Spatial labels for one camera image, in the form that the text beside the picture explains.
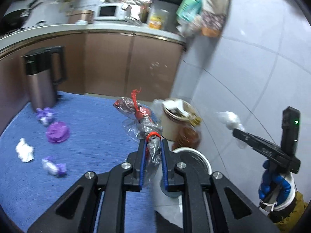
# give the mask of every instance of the blue towel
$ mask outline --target blue towel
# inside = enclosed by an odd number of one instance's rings
[[[70,137],[60,144],[48,142],[44,127],[28,103],[0,137],[0,204],[8,217],[23,231],[46,211],[85,172],[103,173],[126,160],[138,143],[124,131],[126,119],[114,107],[114,100],[60,93],[54,107],[56,121],[70,128]],[[34,147],[35,159],[23,163],[15,147],[20,138]],[[41,160],[53,156],[65,163],[67,176],[49,175]],[[155,232],[152,188],[127,192],[125,232]]]

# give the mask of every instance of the purple lid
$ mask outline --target purple lid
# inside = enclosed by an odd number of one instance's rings
[[[57,167],[58,176],[63,176],[67,173],[66,164],[57,164],[55,166]]]
[[[63,142],[69,137],[69,134],[69,128],[64,122],[52,123],[46,132],[46,136],[50,143]]]

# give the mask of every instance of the kitchen cabinet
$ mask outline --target kitchen cabinet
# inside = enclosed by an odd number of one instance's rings
[[[89,33],[86,37],[86,92],[124,96],[130,34]]]
[[[23,73],[19,51],[0,60],[0,134],[29,100]]]
[[[138,100],[169,97],[182,53],[182,45],[148,37],[134,38],[127,84],[128,97],[141,88]]]
[[[24,60],[21,56],[30,50],[49,47],[49,46],[64,46],[65,47],[65,63],[67,70],[67,80],[59,84],[57,89],[70,93],[84,94],[85,93],[85,72],[84,72],[84,54],[85,54],[86,34],[69,34],[51,39],[46,39],[35,44],[31,44],[19,50],[20,62]],[[58,55],[53,54],[53,68],[56,77],[59,77],[59,61]]]

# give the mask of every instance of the kitchen counter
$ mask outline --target kitchen counter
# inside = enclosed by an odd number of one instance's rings
[[[51,35],[53,33],[70,32],[70,31],[81,31],[81,32],[121,32],[133,35],[150,36],[158,39],[163,39],[171,42],[184,43],[185,38],[182,36],[163,31],[150,29],[147,25],[135,26],[120,23],[97,23],[88,25],[76,25],[76,24],[56,24],[38,26],[28,28],[20,32],[13,33],[0,39],[0,52],[4,51],[8,47],[19,43],[21,41],[32,39],[34,37]]]

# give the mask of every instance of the blue glove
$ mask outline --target blue glove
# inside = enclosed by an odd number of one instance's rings
[[[278,174],[277,172],[270,173],[269,167],[270,167],[270,161],[267,160],[262,165],[263,168],[265,168],[265,172],[262,175],[262,183],[259,187],[258,193],[259,198],[263,200],[266,196],[266,194],[270,191],[270,184],[273,181],[276,184],[281,185],[280,193],[276,199],[277,204],[274,207],[274,210],[282,210],[289,206],[291,202],[295,198],[295,183],[293,179],[292,173],[289,174]]]

